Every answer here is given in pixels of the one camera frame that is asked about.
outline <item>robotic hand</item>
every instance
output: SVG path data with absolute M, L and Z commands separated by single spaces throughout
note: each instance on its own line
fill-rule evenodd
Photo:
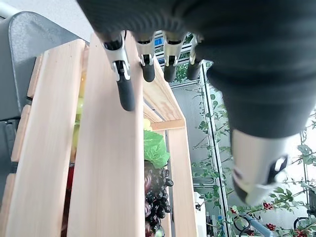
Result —
M 122 31 L 136 39 L 146 81 L 155 77 L 154 32 L 165 32 L 168 82 L 175 77 L 185 33 L 197 34 L 188 77 L 197 77 L 202 59 L 214 62 L 207 76 L 222 91 L 228 112 L 236 193 L 252 205 L 274 188 L 288 163 L 288 144 L 316 102 L 315 0 L 78 3 L 118 75 L 121 104 L 128 111 L 134 96 Z

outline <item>wooden crate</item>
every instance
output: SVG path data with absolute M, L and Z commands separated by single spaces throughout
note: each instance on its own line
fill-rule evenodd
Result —
M 120 105 L 115 74 L 95 35 L 89 47 L 76 40 L 37 57 L 28 92 L 32 105 L 23 110 L 11 157 L 19 165 L 7 178 L 2 200 L 1 237 L 60 236 L 82 73 L 84 109 L 67 236 L 145 236 L 143 117 L 168 136 L 175 234 L 197 236 L 185 118 L 157 59 L 156 78 L 148 83 L 131 34 L 126 50 L 133 112 Z M 162 222 L 167 237 L 170 223 L 167 214 Z

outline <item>purple grape cluster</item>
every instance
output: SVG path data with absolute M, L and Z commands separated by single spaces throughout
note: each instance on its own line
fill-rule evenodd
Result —
M 173 186 L 173 181 L 168 178 L 169 175 L 168 169 L 164 167 L 155 169 L 152 163 L 145 161 L 146 237 L 153 237 L 156 231 L 161 229 L 161 219 L 166 213 L 171 212 L 166 191 L 166 187 Z

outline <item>climbing plant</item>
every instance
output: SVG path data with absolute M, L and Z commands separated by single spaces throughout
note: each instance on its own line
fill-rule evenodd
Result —
M 218 100 L 216 99 L 216 95 L 211 95 L 212 100 L 212 106 L 213 106 L 213 114 L 210 113 L 205 114 L 204 110 L 201 115 L 203 115 L 203 120 L 200 122 L 199 126 L 197 127 L 199 130 L 201 130 L 203 133 L 205 133 L 205 137 L 199 141 L 193 149 L 207 149 L 211 150 L 213 147 L 209 145 L 208 142 L 208 123 L 205 120 L 206 118 L 213 117 L 215 120 L 215 138 L 216 142 L 219 143 L 221 141 L 221 138 L 223 136 L 229 136 L 229 124 L 228 124 L 228 115 L 226 108 L 224 104 L 219 104 Z M 311 121 L 306 126 L 306 128 L 301 133 L 301 144 L 297 147 L 299 151 L 299 155 L 297 157 L 294 157 L 292 160 L 292 164 L 305 164 L 305 165 L 313 165 L 316 166 L 316 152 L 313 151 L 307 144 L 307 129 L 316 129 L 316 110 L 313 110 L 313 112 L 310 115 Z M 219 152 L 220 153 L 231 153 L 231 148 L 229 146 L 219 146 Z M 210 177 L 212 178 L 209 182 L 212 182 L 213 186 L 212 189 L 207 192 L 204 196 L 204 202 L 212 203 L 213 206 L 220 206 L 219 202 L 219 186 L 215 184 L 214 179 L 219 178 L 220 174 L 218 171 L 214 169 L 214 164 L 212 163 L 212 156 L 209 155 L 205 159 L 202 159 L 199 163 L 192 163 L 192 170 L 193 170 L 193 176 L 194 177 Z M 227 159 L 223 160 L 222 163 L 227 162 L 229 160 L 232 160 L 232 156 L 228 156 Z M 229 196 L 230 194 L 234 193 L 233 189 L 228 187 L 227 185 L 227 178 L 231 176 L 231 169 L 229 167 L 225 167 L 223 169 L 223 180 L 222 184 L 225 187 L 226 195 Z M 284 189 L 281 187 L 277 187 L 271 194 L 270 199 L 271 201 L 267 202 L 264 201 L 261 205 L 257 206 L 230 206 L 230 210 L 226 213 L 227 220 L 223 219 L 218 221 L 215 225 L 217 229 L 219 230 L 218 236 L 222 236 L 223 228 L 222 225 L 224 223 L 230 223 L 233 224 L 235 222 L 237 225 L 239 224 L 242 226 L 242 218 L 240 218 L 241 213 L 247 213 L 248 215 L 251 215 L 255 217 L 257 214 L 260 215 L 260 213 L 264 213 L 268 210 L 286 210 L 289 212 L 293 212 L 294 208 L 298 208 L 300 206 L 307 205 L 303 203 L 302 201 L 297 201 L 296 197 L 298 197 L 301 194 L 304 194 L 306 192 L 316 192 L 316 183 L 315 180 L 304 180 L 301 181 L 295 181 L 293 178 L 287 178 L 283 184 L 289 185 L 299 185 L 302 190 L 297 193 L 292 193 L 289 189 Z M 316 218 L 309 217 L 306 220 L 303 220 L 300 222 L 297 229 L 283 229 L 282 227 L 277 227 L 273 223 L 266 223 L 265 224 L 268 229 L 271 231 L 274 231 L 277 236 L 279 237 L 285 237 L 285 236 L 298 236 L 298 237 L 307 237 L 310 236 L 312 232 L 316 231 Z M 256 233 L 255 231 L 248 230 L 245 232 L 246 234 L 253 236 L 258 235 L 259 233 Z

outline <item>blue object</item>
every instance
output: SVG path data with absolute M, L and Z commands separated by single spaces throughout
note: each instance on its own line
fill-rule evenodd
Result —
M 257 231 L 259 231 L 265 237 L 273 237 L 273 232 L 270 231 L 268 228 L 264 227 L 260 224 L 256 218 L 249 216 L 246 213 L 240 213 L 241 217 L 247 219 L 250 222 L 250 225 L 253 226 Z
M 163 44 L 163 37 L 155 39 L 155 46 Z
M 159 64 L 163 64 L 164 63 L 164 58 L 160 58 L 158 59 Z

